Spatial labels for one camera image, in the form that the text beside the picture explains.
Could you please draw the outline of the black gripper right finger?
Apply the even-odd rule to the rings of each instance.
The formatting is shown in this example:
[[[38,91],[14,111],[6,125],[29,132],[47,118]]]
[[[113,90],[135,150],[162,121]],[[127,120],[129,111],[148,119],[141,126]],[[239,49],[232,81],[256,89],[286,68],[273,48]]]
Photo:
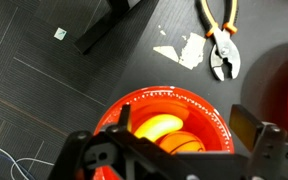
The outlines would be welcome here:
[[[231,107],[229,126],[249,151],[254,149],[264,128],[260,120],[239,104],[233,104]]]

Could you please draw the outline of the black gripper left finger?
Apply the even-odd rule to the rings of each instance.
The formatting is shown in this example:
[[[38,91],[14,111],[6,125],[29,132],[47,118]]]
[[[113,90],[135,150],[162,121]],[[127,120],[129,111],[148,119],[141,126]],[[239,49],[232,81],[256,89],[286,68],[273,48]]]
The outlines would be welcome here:
[[[128,131],[132,129],[131,106],[129,104],[125,104],[122,106],[118,120],[118,125]]]

